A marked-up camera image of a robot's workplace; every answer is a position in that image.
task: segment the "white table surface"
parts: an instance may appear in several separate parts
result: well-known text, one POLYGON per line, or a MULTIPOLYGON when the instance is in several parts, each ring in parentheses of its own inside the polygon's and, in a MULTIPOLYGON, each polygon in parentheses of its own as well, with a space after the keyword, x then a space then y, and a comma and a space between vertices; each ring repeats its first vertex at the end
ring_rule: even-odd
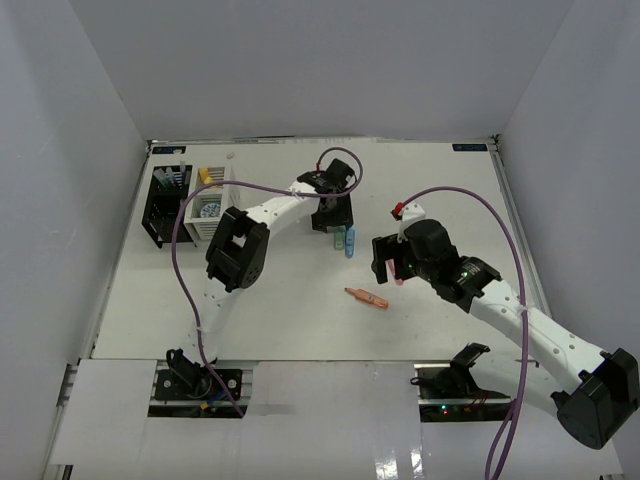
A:
MULTIPOLYGON (((399 362, 263 362, 242 420, 147 418, 154 364, 83 360, 51 463, 73 464, 74 480, 467 480, 499 427, 421 424, 413 365, 399 362)), ((586 448, 525 405, 501 479, 620 472, 612 443, 586 448)))
MULTIPOLYGON (((333 250, 333 235, 301 221, 270 239, 265 269, 240 296, 222 337, 225 360, 430 360, 449 359, 468 342, 518 356, 499 332, 442 301, 425 282, 377 285, 370 270, 371 239, 397 232, 389 211, 427 187, 455 185, 485 197, 508 223, 489 152, 454 152, 450 143, 376 139, 298 141, 259 145, 188 145, 182 155, 152 155, 138 192, 93 358, 163 359, 189 332, 192 312, 173 274, 170 249, 158 249, 140 224, 152 168, 184 159, 194 166, 231 162, 236 178, 286 188, 312 170, 331 145, 353 150, 365 167, 352 194, 356 254, 333 250), (364 288, 389 300, 387 311, 345 294, 364 288)), ((350 161, 337 153, 334 157, 350 161)), ((241 207, 269 194, 241 189, 241 207)), ((428 216, 449 231, 460 254, 482 258, 513 286, 515 268, 507 242, 488 211, 457 193, 421 200, 428 216)), ((178 260, 195 298, 203 296, 205 248, 180 244, 178 260)))

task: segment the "white box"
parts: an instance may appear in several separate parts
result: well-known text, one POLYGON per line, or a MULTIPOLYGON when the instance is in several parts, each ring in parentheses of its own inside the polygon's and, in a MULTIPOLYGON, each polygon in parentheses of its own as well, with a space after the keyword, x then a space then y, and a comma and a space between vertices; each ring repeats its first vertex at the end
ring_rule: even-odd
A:
MULTIPOLYGON (((229 164, 207 167, 194 166, 189 182, 189 195, 203 185, 202 179, 200 178, 200 168, 207 168, 209 176, 214 181, 235 179, 233 168, 229 164)), ((197 244, 210 241, 218 229, 222 213, 230 206, 238 205, 239 201, 240 193, 238 187, 235 185, 219 185, 207 188, 196 194, 184 214, 184 225, 189 231, 191 238, 193 238, 193 241, 197 244), (217 214, 210 217, 203 217, 201 216, 202 208, 208 204, 219 205, 217 214)))

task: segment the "black rack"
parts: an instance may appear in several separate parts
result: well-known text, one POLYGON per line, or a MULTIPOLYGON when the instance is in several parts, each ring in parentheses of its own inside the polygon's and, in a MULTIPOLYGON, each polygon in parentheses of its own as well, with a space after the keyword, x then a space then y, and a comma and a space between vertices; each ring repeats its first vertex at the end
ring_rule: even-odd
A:
MULTIPOLYGON (((175 184, 165 187, 152 174, 147 203, 142 216, 142 226, 158 248, 162 248, 164 242, 171 242, 171 233, 180 204, 189 195, 189 180, 192 169, 191 165, 186 166, 184 178, 180 174, 180 165, 158 166, 153 171, 162 170, 164 172, 167 167, 171 168, 175 174, 175 184)), ((191 235, 189 235, 184 223, 181 222, 178 243, 192 241, 191 235)))

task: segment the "red clip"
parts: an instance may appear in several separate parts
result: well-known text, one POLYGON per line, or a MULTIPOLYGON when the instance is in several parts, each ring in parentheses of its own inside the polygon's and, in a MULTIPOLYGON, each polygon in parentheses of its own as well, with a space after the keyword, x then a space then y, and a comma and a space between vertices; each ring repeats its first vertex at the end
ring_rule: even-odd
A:
POLYGON ((396 220, 400 220, 402 218, 400 216, 400 212, 402 211, 403 208, 404 208, 404 204, 402 202, 397 204, 395 208, 391 210, 391 215, 393 216, 393 218, 395 218, 396 220))

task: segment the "metal frame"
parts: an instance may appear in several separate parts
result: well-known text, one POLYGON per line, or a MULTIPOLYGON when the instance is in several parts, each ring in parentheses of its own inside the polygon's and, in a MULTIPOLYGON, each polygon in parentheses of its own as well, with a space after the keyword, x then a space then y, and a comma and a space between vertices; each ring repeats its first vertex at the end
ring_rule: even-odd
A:
POLYGON ((509 213, 509 220, 511 221, 511 225, 513 225, 516 243, 518 245, 518 249, 522 254, 522 262, 524 263, 527 274, 531 279, 530 285, 533 290, 532 293, 535 297, 536 304, 538 305, 540 311, 545 313, 547 316, 552 317, 551 309, 549 308, 549 303, 547 302, 547 297, 545 296, 544 290, 542 289, 542 284, 540 283, 538 270, 533 263, 531 249, 529 248, 529 243, 527 242, 527 237, 525 236, 524 228, 522 227, 522 222, 520 221, 520 216, 518 215, 518 210, 516 209, 516 204, 511 193, 511 188, 509 187, 507 173, 505 171, 502 158, 500 157, 498 146, 492 140, 491 142, 487 142, 487 147, 489 148, 489 153, 491 154, 491 159, 493 160, 493 168, 496 171, 496 176, 498 177, 498 182, 500 183, 500 190, 507 207, 507 212, 509 213))

